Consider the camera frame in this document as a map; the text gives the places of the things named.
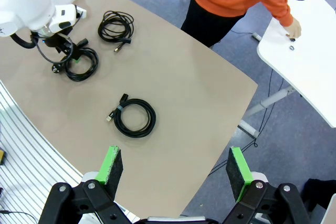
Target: ribbed metal surface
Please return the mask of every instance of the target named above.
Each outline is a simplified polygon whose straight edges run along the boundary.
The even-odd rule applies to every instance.
[[[34,127],[1,81],[0,148],[6,152],[0,166],[0,187],[4,189],[1,209],[27,212],[38,220],[53,184],[67,182],[74,187],[81,181],[82,174]],[[134,214],[123,210],[132,222],[138,220]],[[86,223],[99,223],[94,216],[85,219]],[[0,223],[36,222],[27,215],[0,214]]]

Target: white table leg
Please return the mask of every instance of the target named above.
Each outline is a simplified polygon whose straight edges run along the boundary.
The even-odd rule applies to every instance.
[[[244,116],[243,116],[243,119],[246,119],[249,116],[251,116],[251,115],[253,115],[257,112],[266,109],[267,107],[269,107],[273,103],[285,98],[286,96],[294,93],[295,91],[296,91],[295,88],[293,88],[292,86],[288,86],[284,89],[279,90],[275,94],[271,95],[270,97],[268,97],[267,99],[265,99],[263,101],[260,101],[259,104],[255,105],[254,107],[247,110],[245,112]],[[257,131],[255,128],[253,128],[251,125],[249,125],[244,120],[241,120],[238,126],[255,138],[257,138],[260,134],[259,131]]]

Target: bolt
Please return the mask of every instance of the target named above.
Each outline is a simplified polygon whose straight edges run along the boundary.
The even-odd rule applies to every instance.
[[[94,189],[94,188],[96,187],[96,185],[95,185],[94,183],[90,183],[90,184],[88,185],[88,187],[89,187],[89,189]]]
[[[261,189],[264,187],[264,185],[261,182],[256,183],[256,187]]]
[[[283,188],[284,188],[283,189],[284,191],[290,191],[290,187],[289,186],[284,186]]]
[[[59,188],[59,191],[65,191],[67,188],[66,188],[66,186],[61,186],[60,188]]]

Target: blue-gray floor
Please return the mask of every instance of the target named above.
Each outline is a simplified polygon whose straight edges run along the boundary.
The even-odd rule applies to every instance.
[[[180,27],[190,0],[132,1]],[[336,0],[326,1],[333,8],[336,7]],[[257,4],[234,30],[256,31],[263,35],[270,19],[270,13]],[[271,72],[259,59],[256,48],[256,41],[249,35],[235,33],[229,33],[214,47],[214,51],[258,83],[251,105],[266,97]],[[281,78],[273,74],[271,93],[278,89],[280,83]],[[259,127],[262,116],[263,113],[258,113],[247,121]],[[249,141],[246,134],[237,130],[228,146],[245,146]],[[251,147],[245,152],[245,157],[251,170],[266,174],[274,186],[289,182],[296,184],[300,190],[308,178],[336,179],[336,131],[297,93],[276,104],[257,143],[258,148]],[[224,150],[218,162],[226,157],[227,150]],[[207,178],[183,214],[205,215],[223,221],[234,203],[225,169],[222,168]],[[317,207],[312,215],[312,223],[320,223],[323,214],[324,210]]]

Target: black pants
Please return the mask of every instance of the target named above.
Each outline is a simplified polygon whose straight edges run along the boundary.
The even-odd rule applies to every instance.
[[[208,12],[195,0],[190,0],[187,17],[181,30],[207,47],[218,43],[245,16],[222,17]]]

